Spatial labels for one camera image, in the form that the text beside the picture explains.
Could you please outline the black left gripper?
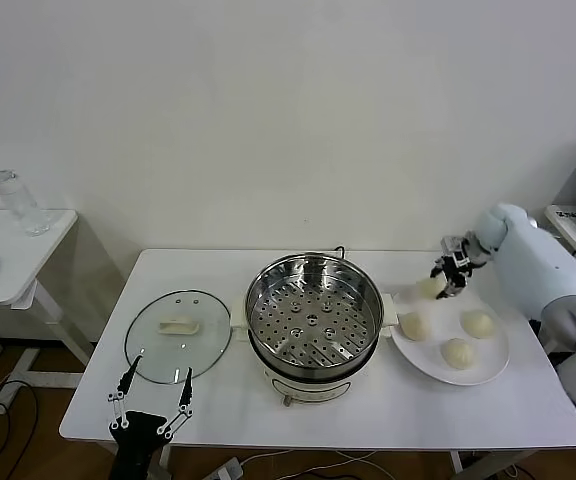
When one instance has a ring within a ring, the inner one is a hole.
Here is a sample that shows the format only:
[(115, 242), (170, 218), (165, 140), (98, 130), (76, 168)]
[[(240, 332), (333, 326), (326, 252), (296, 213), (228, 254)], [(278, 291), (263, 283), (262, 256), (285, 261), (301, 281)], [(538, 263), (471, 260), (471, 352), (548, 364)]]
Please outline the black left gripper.
[(128, 370), (122, 374), (115, 390), (107, 396), (113, 412), (109, 431), (118, 447), (109, 474), (110, 480), (146, 480), (154, 452), (167, 443), (166, 439), (172, 439), (193, 416), (191, 367), (186, 374), (177, 413), (171, 420), (145, 412), (127, 412), (125, 399), (142, 358), (143, 351), (140, 351)]

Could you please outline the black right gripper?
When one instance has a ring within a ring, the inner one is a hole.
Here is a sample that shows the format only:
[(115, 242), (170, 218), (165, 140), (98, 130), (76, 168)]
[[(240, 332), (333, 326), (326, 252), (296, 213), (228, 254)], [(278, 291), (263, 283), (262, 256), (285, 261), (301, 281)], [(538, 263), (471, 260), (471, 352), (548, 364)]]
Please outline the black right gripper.
[(455, 297), (467, 286), (467, 278), (473, 271), (487, 263), (487, 250), (478, 241), (447, 241), (446, 255), (439, 257), (431, 269), (430, 277), (442, 275), (445, 286), (435, 299)]

